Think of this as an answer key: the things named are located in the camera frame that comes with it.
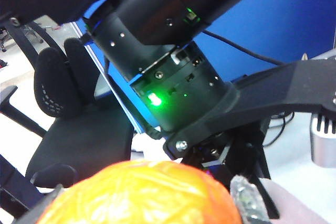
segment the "black office chair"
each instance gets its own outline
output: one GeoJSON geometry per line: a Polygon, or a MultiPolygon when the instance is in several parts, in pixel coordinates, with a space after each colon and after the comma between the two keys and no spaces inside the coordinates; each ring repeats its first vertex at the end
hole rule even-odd
{"type": "Polygon", "coordinates": [[[120,104],[112,94],[95,100],[100,73],[79,39],[67,39],[65,50],[46,48],[35,64],[36,101],[56,118],[26,172],[39,187],[68,187],[130,159],[134,128],[120,104]]]}

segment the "chair backrest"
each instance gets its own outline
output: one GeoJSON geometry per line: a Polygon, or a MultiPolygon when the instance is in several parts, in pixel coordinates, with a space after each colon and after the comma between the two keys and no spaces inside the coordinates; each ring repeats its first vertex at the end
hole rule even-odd
{"type": "Polygon", "coordinates": [[[93,103],[99,70],[77,38],[65,41],[67,57],[55,48],[46,48],[35,65],[34,93],[43,112],[55,118],[78,115],[93,103]]]}

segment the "black mount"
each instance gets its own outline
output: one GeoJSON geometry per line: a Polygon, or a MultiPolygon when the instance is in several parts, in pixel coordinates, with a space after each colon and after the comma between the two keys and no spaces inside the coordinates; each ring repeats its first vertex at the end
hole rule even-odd
{"type": "Polygon", "coordinates": [[[283,111],[321,113],[336,119],[335,69],[333,57],[297,61],[228,83],[225,96],[202,118],[176,133],[165,133],[164,150],[172,159],[184,157],[215,134],[283,111]],[[178,141],[185,141],[187,148],[178,150],[178,141]]]}
{"type": "Polygon", "coordinates": [[[258,188],[268,216],[278,219],[279,212],[259,180],[270,179],[262,147],[269,121],[267,118],[214,135],[192,147],[182,163],[207,170],[228,189],[235,175],[243,175],[258,188]]]}

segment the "cable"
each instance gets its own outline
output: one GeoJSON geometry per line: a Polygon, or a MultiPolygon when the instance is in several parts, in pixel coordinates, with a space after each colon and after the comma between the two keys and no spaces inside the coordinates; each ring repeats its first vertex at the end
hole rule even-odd
{"type": "MultiPolygon", "coordinates": [[[[293,120],[294,116],[295,116],[295,113],[292,112],[291,117],[290,117],[290,119],[288,119],[288,121],[286,121],[286,124],[288,124],[289,122],[291,122],[291,121],[293,120]]],[[[273,129],[273,128],[280,127],[280,126],[282,126],[282,125],[283,125],[283,124],[281,123],[281,124],[277,124],[277,125],[270,126],[270,127],[268,127],[268,128],[269,128],[269,129],[273,129]]]]}
{"type": "Polygon", "coordinates": [[[206,35],[208,35],[208,36],[210,36],[210,37],[218,39],[218,40],[220,40],[220,41],[222,41],[224,43],[227,43],[228,45],[230,45],[230,46],[232,46],[232,47],[234,47],[234,48],[236,48],[236,49],[238,49],[238,50],[240,50],[240,51],[242,51],[242,52],[244,52],[244,53],[246,53],[248,55],[251,55],[252,57],[254,57],[256,59],[263,60],[263,61],[272,63],[274,65],[278,65],[278,66],[286,64],[286,63],[284,63],[284,62],[282,62],[280,60],[276,60],[276,59],[272,59],[270,57],[266,57],[266,56],[262,56],[262,55],[256,54],[255,52],[252,52],[252,51],[250,51],[250,50],[248,50],[248,49],[246,49],[246,48],[244,48],[244,47],[242,47],[242,46],[234,43],[233,41],[228,40],[228,39],[226,39],[226,38],[224,38],[224,37],[222,37],[220,35],[214,34],[211,31],[204,30],[203,33],[206,34],[206,35]]]}
{"type": "Polygon", "coordinates": [[[281,136],[281,134],[283,133],[283,131],[286,127],[286,119],[282,118],[282,121],[283,121],[283,124],[282,124],[281,130],[279,131],[278,135],[276,135],[276,137],[271,142],[269,142],[267,144],[264,144],[263,145],[264,148],[271,146],[281,136]]]}

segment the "silver metal device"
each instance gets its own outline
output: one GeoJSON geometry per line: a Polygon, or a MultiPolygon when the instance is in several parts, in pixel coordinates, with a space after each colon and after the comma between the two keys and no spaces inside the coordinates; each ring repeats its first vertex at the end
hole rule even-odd
{"type": "Polygon", "coordinates": [[[313,162],[321,167],[336,168],[336,120],[312,114],[310,141],[313,162]]]}

